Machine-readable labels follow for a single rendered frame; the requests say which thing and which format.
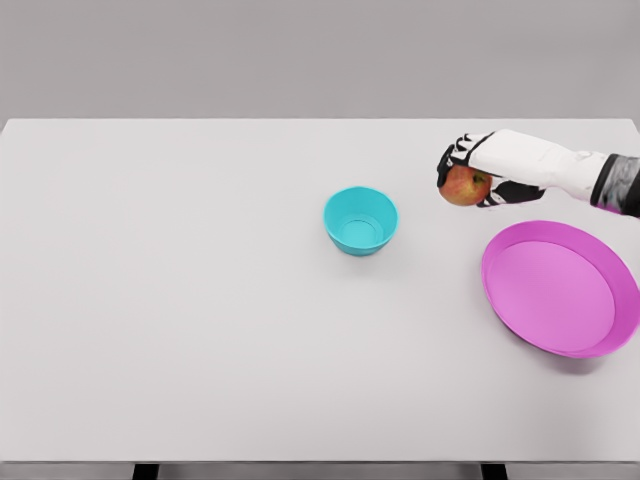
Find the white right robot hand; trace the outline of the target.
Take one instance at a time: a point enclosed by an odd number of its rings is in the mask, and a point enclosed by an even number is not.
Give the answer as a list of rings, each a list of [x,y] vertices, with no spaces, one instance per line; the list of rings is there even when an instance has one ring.
[[[545,187],[538,157],[546,148],[532,136],[508,129],[466,133],[447,147],[437,166],[437,188],[454,165],[471,167],[493,177],[490,193],[477,205],[488,208],[541,199]]]

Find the pink plate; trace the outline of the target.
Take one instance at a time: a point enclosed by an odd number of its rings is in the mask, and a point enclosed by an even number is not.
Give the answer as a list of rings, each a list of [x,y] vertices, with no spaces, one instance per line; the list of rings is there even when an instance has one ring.
[[[604,242],[576,227],[535,220],[511,225],[481,261],[486,297],[529,344],[569,358],[597,358],[640,329],[640,287]]]

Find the blue bowl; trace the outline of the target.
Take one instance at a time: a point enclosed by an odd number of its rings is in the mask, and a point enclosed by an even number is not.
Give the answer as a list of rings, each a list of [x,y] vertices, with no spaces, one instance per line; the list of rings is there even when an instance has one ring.
[[[380,190],[352,186],[335,192],[323,209],[324,228],[343,253],[364,257],[384,248],[399,227],[396,204]]]

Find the red yellow apple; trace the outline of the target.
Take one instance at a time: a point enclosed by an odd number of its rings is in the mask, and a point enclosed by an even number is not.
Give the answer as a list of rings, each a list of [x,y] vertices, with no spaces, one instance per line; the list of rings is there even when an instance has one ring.
[[[439,187],[440,195],[456,206],[473,206],[490,193],[493,177],[471,167],[454,165]]]

